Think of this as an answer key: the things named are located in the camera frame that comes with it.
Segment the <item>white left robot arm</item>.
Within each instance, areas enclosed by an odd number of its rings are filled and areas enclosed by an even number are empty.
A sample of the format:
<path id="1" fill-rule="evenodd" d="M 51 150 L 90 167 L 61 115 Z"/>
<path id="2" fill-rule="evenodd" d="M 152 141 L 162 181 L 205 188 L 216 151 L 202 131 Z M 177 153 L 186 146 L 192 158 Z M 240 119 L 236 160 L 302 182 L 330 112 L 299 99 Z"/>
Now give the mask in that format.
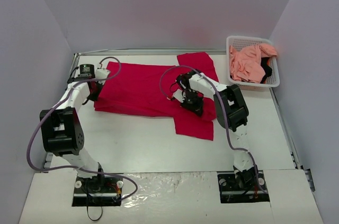
<path id="1" fill-rule="evenodd" d="M 79 109 L 87 101 L 97 101 L 110 71 L 91 64 L 82 64 L 77 77 L 70 77 L 61 98 L 62 104 L 50 115 L 49 110 L 40 112 L 39 118 L 46 118 L 41 126 L 43 146 L 46 152 L 53 153 L 68 161 L 77 169 L 77 175 L 87 180 L 94 191 L 106 187 L 106 177 L 98 172 L 103 169 L 84 148 L 84 132 L 78 117 Z"/>

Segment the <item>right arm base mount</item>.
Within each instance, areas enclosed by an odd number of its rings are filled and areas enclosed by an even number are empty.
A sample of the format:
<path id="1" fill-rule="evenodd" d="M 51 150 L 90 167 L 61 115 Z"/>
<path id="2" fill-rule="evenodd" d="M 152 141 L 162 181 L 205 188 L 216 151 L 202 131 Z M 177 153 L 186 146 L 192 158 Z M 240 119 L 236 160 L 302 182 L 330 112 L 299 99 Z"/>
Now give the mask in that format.
<path id="1" fill-rule="evenodd" d="M 256 203 L 269 202 L 267 185 L 262 170 L 258 178 L 254 168 L 244 173 L 239 171 L 218 172 L 220 203 Z"/>

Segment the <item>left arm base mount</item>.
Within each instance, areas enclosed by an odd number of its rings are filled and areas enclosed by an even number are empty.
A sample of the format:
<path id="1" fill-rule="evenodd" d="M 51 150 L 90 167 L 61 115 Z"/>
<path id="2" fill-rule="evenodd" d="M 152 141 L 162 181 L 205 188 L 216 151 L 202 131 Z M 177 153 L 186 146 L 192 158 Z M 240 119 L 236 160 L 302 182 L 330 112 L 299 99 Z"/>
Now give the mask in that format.
<path id="1" fill-rule="evenodd" d="M 73 207 L 119 207 L 123 179 L 98 175 L 92 178 L 76 177 Z"/>

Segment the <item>red t-shirt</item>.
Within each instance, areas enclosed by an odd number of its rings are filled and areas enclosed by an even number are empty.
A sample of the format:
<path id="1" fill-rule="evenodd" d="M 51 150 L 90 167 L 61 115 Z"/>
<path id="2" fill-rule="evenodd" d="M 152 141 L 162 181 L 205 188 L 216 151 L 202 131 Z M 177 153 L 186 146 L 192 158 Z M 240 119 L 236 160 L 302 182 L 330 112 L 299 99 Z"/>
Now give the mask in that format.
<path id="1" fill-rule="evenodd" d="M 177 88 L 172 84 L 178 75 L 192 67 L 213 80 L 218 80 L 213 60 L 205 52 L 177 56 L 179 68 L 109 62 L 107 69 L 118 75 L 107 80 L 94 103 L 96 111 L 144 117 L 172 117 L 178 135 L 213 140 L 213 121 L 216 118 L 213 100 L 203 100 L 203 114 L 197 116 L 180 106 L 177 100 L 166 98 Z"/>

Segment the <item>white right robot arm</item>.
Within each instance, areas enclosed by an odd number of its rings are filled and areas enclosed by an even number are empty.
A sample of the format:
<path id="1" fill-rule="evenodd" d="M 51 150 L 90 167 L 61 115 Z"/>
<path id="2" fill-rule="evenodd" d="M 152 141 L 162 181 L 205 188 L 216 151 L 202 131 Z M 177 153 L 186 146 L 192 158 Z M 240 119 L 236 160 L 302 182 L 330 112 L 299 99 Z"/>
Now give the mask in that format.
<path id="1" fill-rule="evenodd" d="M 240 88 L 221 84 L 200 71 L 192 70 L 176 78 L 179 89 L 172 98 L 180 102 L 181 107 L 203 115 L 203 98 L 214 102 L 218 123 L 226 130 L 229 148 L 234 156 L 236 185 L 246 189 L 258 178 L 258 168 L 249 151 L 247 122 L 249 110 Z"/>

